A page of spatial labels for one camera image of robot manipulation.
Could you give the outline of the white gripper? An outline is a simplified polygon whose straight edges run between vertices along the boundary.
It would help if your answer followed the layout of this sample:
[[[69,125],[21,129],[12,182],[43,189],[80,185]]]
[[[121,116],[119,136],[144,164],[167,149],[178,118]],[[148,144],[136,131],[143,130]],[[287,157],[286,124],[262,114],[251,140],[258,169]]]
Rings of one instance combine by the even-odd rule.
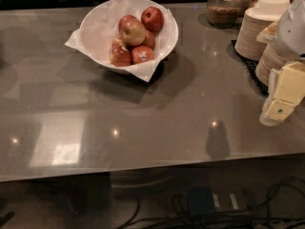
[[[275,126],[284,122],[305,97],[305,0],[294,0],[279,22],[274,21],[256,40],[274,42],[280,56],[295,60],[280,70],[272,69],[269,76],[269,96],[259,117],[261,124]]]

